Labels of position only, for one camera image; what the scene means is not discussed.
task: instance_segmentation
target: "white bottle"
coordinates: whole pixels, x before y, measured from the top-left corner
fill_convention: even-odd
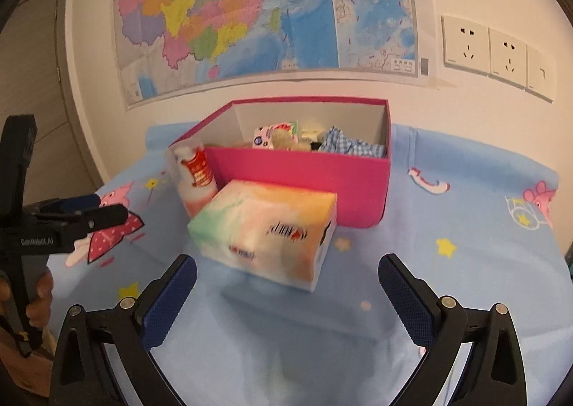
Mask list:
[[[193,218],[215,197],[218,189],[213,172],[207,163],[203,145],[200,143],[190,145],[189,141],[183,143],[185,144],[174,150],[179,170],[177,192],[189,217]]]

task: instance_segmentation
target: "open storage box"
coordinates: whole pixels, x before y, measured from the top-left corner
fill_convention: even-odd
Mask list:
[[[299,132],[336,126],[350,138],[385,145],[386,157],[234,147],[251,143],[260,127],[294,121]],[[166,156],[176,184],[174,149],[185,142],[205,146],[219,189],[237,179],[333,192],[338,195],[337,221],[347,227],[371,227],[384,213],[391,155],[388,101],[334,96],[232,101],[169,147]]]

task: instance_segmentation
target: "electrical outlet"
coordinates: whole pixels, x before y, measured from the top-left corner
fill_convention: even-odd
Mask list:
[[[527,84],[526,44],[489,28],[489,46],[492,64],[489,74],[523,89]]]
[[[555,100],[557,92],[555,61],[529,44],[527,45],[527,86],[525,90],[551,102]]]
[[[442,16],[443,63],[476,73],[489,73],[488,28],[449,16]]]

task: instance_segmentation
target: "door frame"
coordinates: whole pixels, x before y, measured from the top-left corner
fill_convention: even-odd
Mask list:
[[[18,4],[23,4],[28,0],[21,0]],[[59,89],[64,102],[66,116],[72,129],[74,142],[80,152],[81,160],[87,170],[96,190],[103,186],[96,163],[93,160],[90,147],[85,140],[84,130],[81,127],[80,118],[77,115],[76,102],[73,98],[72,85],[69,77],[68,54],[66,52],[65,40],[65,14],[66,0],[56,0],[56,26],[54,27],[54,42],[56,47],[56,64],[58,65]]]

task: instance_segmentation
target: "plaid fabric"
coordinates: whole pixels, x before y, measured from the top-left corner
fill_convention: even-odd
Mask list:
[[[359,157],[384,158],[386,147],[380,144],[368,144],[360,140],[352,140],[345,136],[340,128],[332,127],[326,134],[324,143],[319,151],[336,154],[358,155]]]

